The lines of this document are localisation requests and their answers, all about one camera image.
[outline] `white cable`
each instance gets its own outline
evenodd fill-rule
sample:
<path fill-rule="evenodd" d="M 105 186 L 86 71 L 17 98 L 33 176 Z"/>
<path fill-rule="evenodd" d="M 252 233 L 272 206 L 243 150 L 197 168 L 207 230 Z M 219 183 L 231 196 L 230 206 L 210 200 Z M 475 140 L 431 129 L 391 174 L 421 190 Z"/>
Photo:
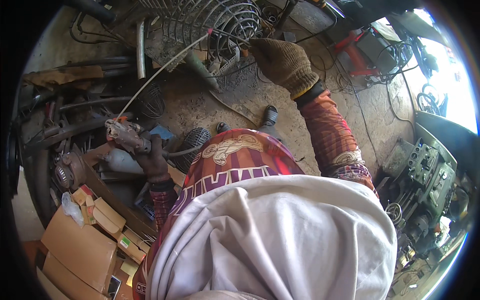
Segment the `white cable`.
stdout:
<path fill-rule="evenodd" d="M 117 121 L 119 121 L 120 117 L 122 116 L 122 114 L 127 110 L 128 106 L 135 100 L 135 98 L 137 98 L 138 94 L 140 94 L 144 89 L 145 87 L 158 75 L 160 74 L 160 72 L 163 71 L 164 68 L 166 68 L 168 65 L 170 65 L 175 59 L 177 59 L 180 55 L 182 55 L 185 51 L 189 50 L 190 48 L 192 48 L 193 46 L 195 46 L 197 43 L 199 43 L 200 41 L 202 41 L 203 39 L 205 39 L 206 37 L 208 36 L 208 33 L 205 34 L 203 37 L 197 39 L 196 41 L 194 41 L 193 43 L 191 43 L 189 46 L 187 46 L 187 48 L 185 48 L 184 50 L 180 51 L 177 55 L 175 55 L 172 59 L 170 59 L 166 64 L 163 65 L 163 67 L 160 68 L 160 70 L 158 70 L 155 74 L 153 74 L 152 77 L 150 77 L 150 79 L 147 80 L 147 82 L 138 90 L 138 92 L 135 93 L 135 95 L 133 95 L 133 97 L 130 99 L 130 101 L 128 101 L 128 103 L 125 105 L 125 107 L 121 110 L 121 112 L 119 113 L 118 117 L 117 117 Z"/>

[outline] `sandal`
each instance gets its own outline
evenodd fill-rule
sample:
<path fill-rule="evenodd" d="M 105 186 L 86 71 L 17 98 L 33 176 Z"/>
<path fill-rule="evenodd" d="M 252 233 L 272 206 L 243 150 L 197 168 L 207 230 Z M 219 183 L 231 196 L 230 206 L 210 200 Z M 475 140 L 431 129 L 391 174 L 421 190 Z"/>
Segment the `sandal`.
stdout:
<path fill-rule="evenodd" d="M 263 126 L 273 126 L 276 123 L 278 117 L 278 109 L 273 105 L 265 107 L 264 118 L 262 119 Z"/>
<path fill-rule="evenodd" d="M 225 122 L 218 122 L 218 124 L 216 125 L 217 134 L 225 131 L 229 131 L 229 130 L 232 130 L 232 128 Z"/>

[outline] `knit work glove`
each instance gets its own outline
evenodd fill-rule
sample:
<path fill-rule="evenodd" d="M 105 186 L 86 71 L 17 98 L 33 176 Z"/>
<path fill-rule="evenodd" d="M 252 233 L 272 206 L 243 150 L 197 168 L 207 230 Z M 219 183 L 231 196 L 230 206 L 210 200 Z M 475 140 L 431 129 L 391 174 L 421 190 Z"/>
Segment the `knit work glove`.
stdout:
<path fill-rule="evenodd" d="M 269 38 L 250 40 L 250 52 L 258 67 L 273 83 L 286 88 L 292 100 L 308 91 L 317 81 L 302 47 Z"/>

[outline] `machine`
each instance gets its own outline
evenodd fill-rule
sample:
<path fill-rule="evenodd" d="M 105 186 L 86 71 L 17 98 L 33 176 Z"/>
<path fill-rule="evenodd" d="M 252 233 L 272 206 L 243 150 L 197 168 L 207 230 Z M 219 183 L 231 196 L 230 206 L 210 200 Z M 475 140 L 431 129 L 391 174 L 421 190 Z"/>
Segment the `machine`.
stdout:
<path fill-rule="evenodd" d="M 397 271 L 426 259 L 448 234 L 440 218 L 448 215 L 455 192 L 456 161 L 437 140 L 397 141 L 378 186 L 380 201 L 397 233 Z"/>

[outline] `plastic bag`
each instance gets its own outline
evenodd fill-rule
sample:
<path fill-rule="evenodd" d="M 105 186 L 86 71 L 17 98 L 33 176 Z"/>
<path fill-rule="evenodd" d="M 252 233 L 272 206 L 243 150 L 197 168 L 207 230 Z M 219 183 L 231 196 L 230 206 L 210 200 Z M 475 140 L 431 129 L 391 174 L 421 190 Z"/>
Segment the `plastic bag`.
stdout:
<path fill-rule="evenodd" d="M 69 192 L 65 192 L 61 196 L 61 207 L 63 208 L 63 213 L 67 216 L 72 216 L 78 226 L 83 227 L 85 225 L 82 211 L 78 204 L 72 202 L 72 197 Z"/>

